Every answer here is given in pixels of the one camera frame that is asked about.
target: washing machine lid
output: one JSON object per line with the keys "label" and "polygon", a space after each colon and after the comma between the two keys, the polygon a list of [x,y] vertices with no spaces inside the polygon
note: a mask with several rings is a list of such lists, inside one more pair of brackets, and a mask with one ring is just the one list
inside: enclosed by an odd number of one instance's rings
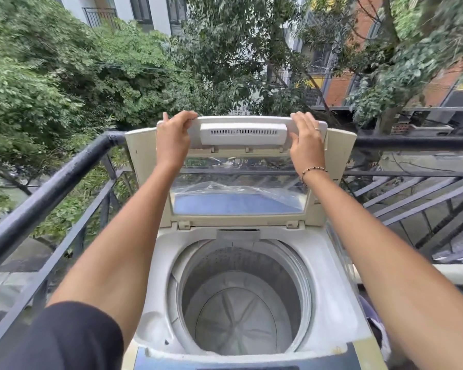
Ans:
{"label": "washing machine lid", "polygon": [[[356,135],[320,123],[326,167],[341,179]],[[325,215],[289,157],[295,123],[287,117],[216,116],[193,121],[191,148],[168,197],[161,227],[322,225]],[[156,128],[130,131],[139,185],[156,165]]]}

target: transparent lid window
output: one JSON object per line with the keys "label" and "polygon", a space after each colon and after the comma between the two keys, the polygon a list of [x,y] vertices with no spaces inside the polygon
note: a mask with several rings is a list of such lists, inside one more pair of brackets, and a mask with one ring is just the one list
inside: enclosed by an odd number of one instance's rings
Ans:
{"label": "transparent lid window", "polygon": [[177,215],[298,214],[307,189],[289,157],[189,157],[170,196]]}

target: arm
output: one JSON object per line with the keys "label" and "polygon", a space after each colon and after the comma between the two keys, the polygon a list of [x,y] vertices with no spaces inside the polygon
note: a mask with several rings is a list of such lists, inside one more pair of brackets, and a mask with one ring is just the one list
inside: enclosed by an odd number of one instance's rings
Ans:
{"label": "arm", "polygon": [[[324,147],[310,113],[292,114],[299,135],[290,149],[299,174],[324,167]],[[320,200],[389,333],[417,366],[463,369],[463,295],[329,175],[311,170],[304,181]]]}
{"label": "arm", "polygon": [[182,111],[158,127],[157,166],[149,179],[99,234],[52,295],[49,305],[79,301],[110,315],[125,348],[141,318],[149,267],[163,208],[189,150],[193,111]]}

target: white building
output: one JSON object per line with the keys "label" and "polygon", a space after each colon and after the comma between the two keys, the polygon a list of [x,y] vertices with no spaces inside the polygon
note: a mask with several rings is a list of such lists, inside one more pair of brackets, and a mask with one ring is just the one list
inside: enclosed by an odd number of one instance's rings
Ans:
{"label": "white building", "polygon": [[136,20],[143,30],[179,34],[186,18],[184,0],[57,0],[84,23],[95,27],[102,20]]}

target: forearm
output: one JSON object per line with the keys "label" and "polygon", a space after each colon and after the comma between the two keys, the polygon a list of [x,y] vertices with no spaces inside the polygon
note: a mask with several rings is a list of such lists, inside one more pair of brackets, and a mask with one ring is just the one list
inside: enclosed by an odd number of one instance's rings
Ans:
{"label": "forearm", "polygon": [[49,304],[74,300],[108,313],[125,347],[142,314],[159,223],[175,171],[157,166],[149,179],[92,242]]}
{"label": "forearm", "polygon": [[463,368],[463,295],[325,172],[304,177],[390,334],[421,368]]}

